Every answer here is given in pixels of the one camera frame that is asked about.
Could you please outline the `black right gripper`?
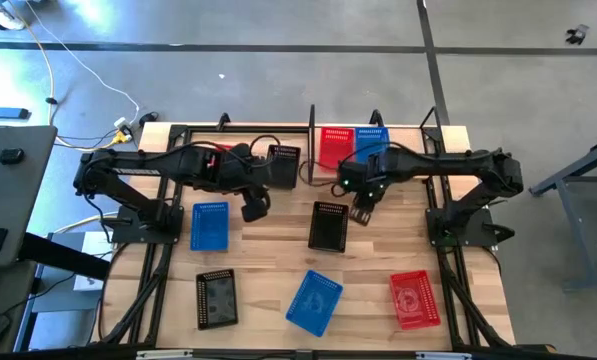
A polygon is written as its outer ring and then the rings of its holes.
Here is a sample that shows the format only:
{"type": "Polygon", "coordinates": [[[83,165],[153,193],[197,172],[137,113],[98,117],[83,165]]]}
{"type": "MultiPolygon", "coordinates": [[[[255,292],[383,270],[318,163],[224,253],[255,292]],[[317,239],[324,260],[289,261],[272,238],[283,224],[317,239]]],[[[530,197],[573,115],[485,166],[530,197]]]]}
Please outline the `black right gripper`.
{"type": "Polygon", "coordinates": [[[369,178],[354,174],[347,176],[345,191],[354,193],[353,207],[349,210],[349,218],[362,226],[367,226],[372,217],[371,210],[382,200],[386,190],[385,176],[369,178]]]}

